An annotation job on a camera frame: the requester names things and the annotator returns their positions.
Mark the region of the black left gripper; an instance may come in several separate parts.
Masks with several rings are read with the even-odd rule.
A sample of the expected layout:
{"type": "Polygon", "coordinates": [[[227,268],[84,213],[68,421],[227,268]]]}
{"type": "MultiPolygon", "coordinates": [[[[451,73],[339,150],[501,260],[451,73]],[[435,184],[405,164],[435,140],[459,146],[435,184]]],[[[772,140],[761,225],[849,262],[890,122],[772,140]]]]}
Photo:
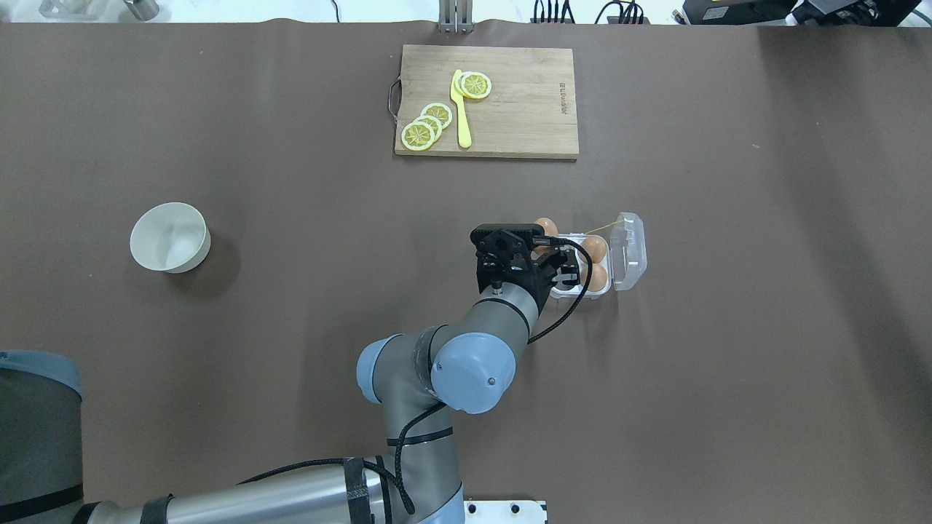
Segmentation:
{"type": "Polygon", "coordinates": [[[548,301],[553,286],[577,286],[583,278],[578,262],[568,262],[568,251],[562,247],[537,247],[535,260],[522,258],[522,265],[477,251],[477,285],[480,293],[494,283],[513,283],[528,292],[537,306],[548,301]]]}

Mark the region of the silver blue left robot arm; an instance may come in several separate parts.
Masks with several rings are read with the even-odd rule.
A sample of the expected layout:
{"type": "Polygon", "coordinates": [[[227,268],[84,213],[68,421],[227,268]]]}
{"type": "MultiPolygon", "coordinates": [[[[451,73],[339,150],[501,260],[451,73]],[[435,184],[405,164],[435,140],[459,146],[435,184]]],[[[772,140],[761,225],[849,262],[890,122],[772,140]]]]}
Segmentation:
{"type": "Polygon", "coordinates": [[[164,495],[134,508],[84,500],[79,371],[49,352],[2,354],[2,521],[4,523],[462,523],[462,475],[453,410],[495,407],[535,341],[550,289],[589,286],[585,249],[557,239],[532,258],[482,241],[481,296],[455,325],[370,343],[356,378],[381,405],[389,450],[372,457],[300,461],[227,490],[164,495]]]}

